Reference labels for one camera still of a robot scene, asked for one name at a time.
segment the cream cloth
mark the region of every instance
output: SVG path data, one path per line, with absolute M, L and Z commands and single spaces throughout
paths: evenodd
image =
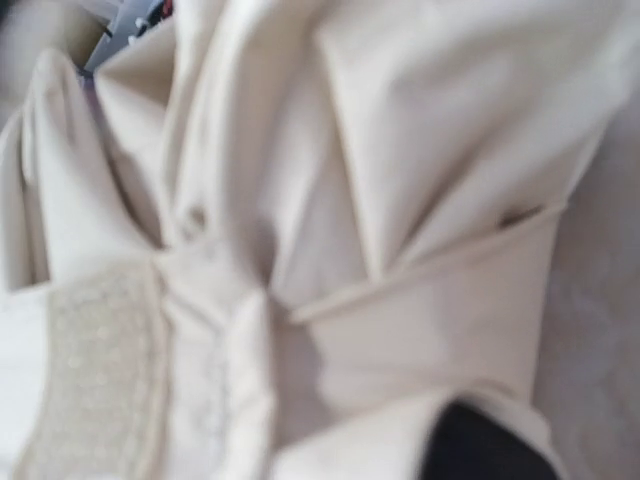
M 55 478 L 411 478 L 455 398 L 560 469 L 528 403 L 557 220 L 630 92 L 622 4 L 180 7 L 100 70 L 107 135 L 48 53 L 0 140 L 4 304 L 40 305 L 3 328 L 41 339 L 75 318 L 50 299 L 86 289 L 99 337 L 113 292 L 91 285 L 141 258 L 159 286 L 127 315 L 169 327 L 151 361 L 166 355 L 169 393 L 144 396 L 162 408 L 140 420 L 136 462 L 105 460 L 116 441 L 75 449 L 71 425 L 82 461 L 53 455 Z M 21 291 L 41 282 L 39 300 Z M 52 359 L 71 377 L 77 359 L 25 352 L 24 384 L 0 370 L 28 399 L 0 400 L 24 419 L 0 458 L 38 478 Z M 99 408 L 91 385 L 71 404 Z

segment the black object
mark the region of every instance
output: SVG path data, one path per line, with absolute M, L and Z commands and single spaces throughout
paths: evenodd
M 450 405 L 429 442 L 420 480 L 559 480 L 547 460 L 463 403 Z

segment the gathered fabric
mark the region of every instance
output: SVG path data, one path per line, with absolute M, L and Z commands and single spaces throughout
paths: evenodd
M 563 477 L 540 319 L 630 95 L 623 7 L 185 0 L 99 110 L 45 53 L 0 137 L 0 460 L 409 479 L 463 401 Z

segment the beige fabric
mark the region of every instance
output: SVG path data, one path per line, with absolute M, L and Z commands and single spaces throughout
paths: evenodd
M 0 285 L 153 258 L 153 478 L 410 478 L 454 398 L 560 470 L 528 403 L 557 221 L 630 92 L 621 6 L 185 1 L 99 72 L 106 135 L 50 53 L 0 140 Z

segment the wrinkled fabric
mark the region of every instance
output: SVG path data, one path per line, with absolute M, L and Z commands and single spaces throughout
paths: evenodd
M 634 26 L 591 0 L 193 0 L 100 69 L 99 121 L 48 53 L 0 139 L 6 301 L 152 259 L 153 478 L 412 478 L 454 400 L 561 473 L 529 405 L 547 272 Z M 225 427 L 200 429 L 212 356 Z

